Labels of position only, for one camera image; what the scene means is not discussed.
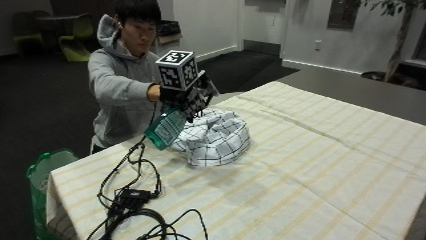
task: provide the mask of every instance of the green plastic bag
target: green plastic bag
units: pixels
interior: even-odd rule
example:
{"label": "green plastic bag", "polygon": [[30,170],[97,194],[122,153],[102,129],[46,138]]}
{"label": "green plastic bag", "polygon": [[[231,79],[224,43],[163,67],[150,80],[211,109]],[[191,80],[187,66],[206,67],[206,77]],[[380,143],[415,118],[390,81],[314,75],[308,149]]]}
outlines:
{"label": "green plastic bag", "polygon": [[42,153],[37,162],[29,166],[26,177],[30,185],[31,212],[34,217],[35,239],[57,240],[58,237],[46,229],[45,220],[45,199],[46,187],[50,172],[66,164],[78,160],[77,156],[67,149],[51,153]]}

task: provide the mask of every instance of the hand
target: hand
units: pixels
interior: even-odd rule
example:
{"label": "hand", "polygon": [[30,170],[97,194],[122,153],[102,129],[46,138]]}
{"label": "hand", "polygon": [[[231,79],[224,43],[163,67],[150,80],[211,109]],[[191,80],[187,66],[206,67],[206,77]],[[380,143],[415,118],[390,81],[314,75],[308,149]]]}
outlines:
{"label": "hand", "polygon": [[147,100],[151,102],[157,102],[159,100],[159,85],[154,84],[147,88],[146,93]]}

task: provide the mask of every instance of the hood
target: hood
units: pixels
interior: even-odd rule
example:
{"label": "hood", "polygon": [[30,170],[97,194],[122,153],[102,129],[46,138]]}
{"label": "hood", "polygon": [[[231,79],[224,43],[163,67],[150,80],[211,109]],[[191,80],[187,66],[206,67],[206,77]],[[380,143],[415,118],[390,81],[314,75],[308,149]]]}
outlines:
{"label": "hood", "polygon": [[98,43],[107,53],[126,59],[137,60],[138,58],[131,56],[129,50],[123,47],[118,36],[118,30],[114,27],[114,19],[107,15],[103,15],[97,28]]}

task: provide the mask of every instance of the gray hoodie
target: gray hoodie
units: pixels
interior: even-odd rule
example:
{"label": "gray hoodie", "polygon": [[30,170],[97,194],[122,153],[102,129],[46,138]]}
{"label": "gray hoodie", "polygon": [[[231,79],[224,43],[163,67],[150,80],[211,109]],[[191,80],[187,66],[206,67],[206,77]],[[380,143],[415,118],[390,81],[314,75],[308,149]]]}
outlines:
{"label": "gray hoodie", "polygon": [[89,59],[89,88],[101,110],[94,119],[94,141],[99,147],[141,135],[149,125],[154,103],[146,98],[151,84],[159,82],[158,56],[151,52],[133,57],[117,37],[113,18],[103,15],[97,31],[102,49]]}

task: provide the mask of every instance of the white box with black pattern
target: white box with black pattern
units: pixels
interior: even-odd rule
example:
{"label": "white box with black pattern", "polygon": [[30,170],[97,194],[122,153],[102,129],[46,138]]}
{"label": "white box with black pattern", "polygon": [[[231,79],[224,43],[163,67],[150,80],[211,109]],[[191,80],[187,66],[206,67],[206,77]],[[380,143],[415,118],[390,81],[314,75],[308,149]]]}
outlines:
{"label": "white box with black pattern", "polygon": [[170,50],[155,64],[162,88],[186,91],[198,76],[194,52]]}

